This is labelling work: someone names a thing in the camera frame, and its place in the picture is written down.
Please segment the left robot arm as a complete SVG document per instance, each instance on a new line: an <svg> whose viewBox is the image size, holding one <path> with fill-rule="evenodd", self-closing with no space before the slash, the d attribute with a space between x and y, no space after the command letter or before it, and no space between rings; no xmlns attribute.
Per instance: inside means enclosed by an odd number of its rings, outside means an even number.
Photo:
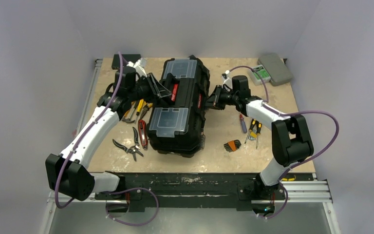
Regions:
<svg viewBox="0 0 374 234"><path fill-rule="evenodd" d="M113 199L121 199L126 186L119 182L119 176L88 171L94 153L133 102L169 102L171 95L169 85L158 81L152 73L142 76L128 67L116 72L115 81L99 98L82 131L61 153L47 157L45 167L50 189L56 195L64 194L80 201L100 192L107 192Z"/></svg>

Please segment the red black utility knife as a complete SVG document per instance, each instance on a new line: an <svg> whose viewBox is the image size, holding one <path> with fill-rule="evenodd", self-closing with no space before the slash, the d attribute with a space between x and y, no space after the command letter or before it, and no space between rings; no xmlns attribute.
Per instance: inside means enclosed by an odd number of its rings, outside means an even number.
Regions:
<svg viewBox="0 0 374 234"><path fill-rule="evenodd" d="M146 123L142 119L138 121L138 132L140 136L141 146L144 150L147 150L148 149L148 138L147 138L147 133L146 133Z"/></svg>

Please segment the black plastic toolbox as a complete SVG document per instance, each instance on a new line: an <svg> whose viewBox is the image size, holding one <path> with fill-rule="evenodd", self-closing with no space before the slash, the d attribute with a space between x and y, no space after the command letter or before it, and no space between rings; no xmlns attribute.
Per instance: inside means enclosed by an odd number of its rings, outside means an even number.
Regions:
<svg viewBox="0 0 374 234"><path fill-rule="evenodd" d="M194 55L171 58L164 63L160 83L170 92L169 102L153 105L146 127L150 146L160 154L191 158L205 142L210 72Z"/></svg>

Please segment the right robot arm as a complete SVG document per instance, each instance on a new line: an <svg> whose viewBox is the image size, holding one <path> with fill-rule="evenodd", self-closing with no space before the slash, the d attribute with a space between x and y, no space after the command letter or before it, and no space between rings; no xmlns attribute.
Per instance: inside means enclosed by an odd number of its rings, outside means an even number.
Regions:
<svg viewBox="0 0 374 234"><path fill-rule="evenodd" d="M269 106L258 96L251 95L246 76L229 77L222 74L223 83L217 85L206 101L206 107L223 110L227 105L246 117L257 120L271 131L273 159L260 172L260 182L254 192L266 198L273 192L280 177L292 165L312 156L314 147L305 117L301 114L287 115Z"/></svg>

